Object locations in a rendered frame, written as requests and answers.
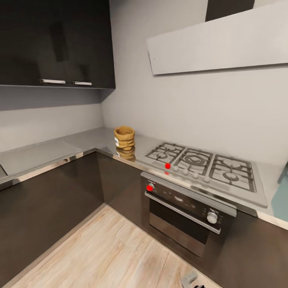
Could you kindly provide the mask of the popcorn bag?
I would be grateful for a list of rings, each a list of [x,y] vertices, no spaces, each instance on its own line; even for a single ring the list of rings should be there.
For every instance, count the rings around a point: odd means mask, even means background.
[[[130,150],[135,146],[135,131],[131,127],[122,126],[114,129],[116,147]]]

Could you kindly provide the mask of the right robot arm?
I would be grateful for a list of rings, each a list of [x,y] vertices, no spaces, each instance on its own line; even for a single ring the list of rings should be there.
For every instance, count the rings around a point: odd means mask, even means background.
[[[190,271],[188,274],[186,274],[181,281],[181,285],[183,288],[192,288],[191,283],[197,279],[197,271]],[[196,288],[205,288],[203,285],[196,286]]]

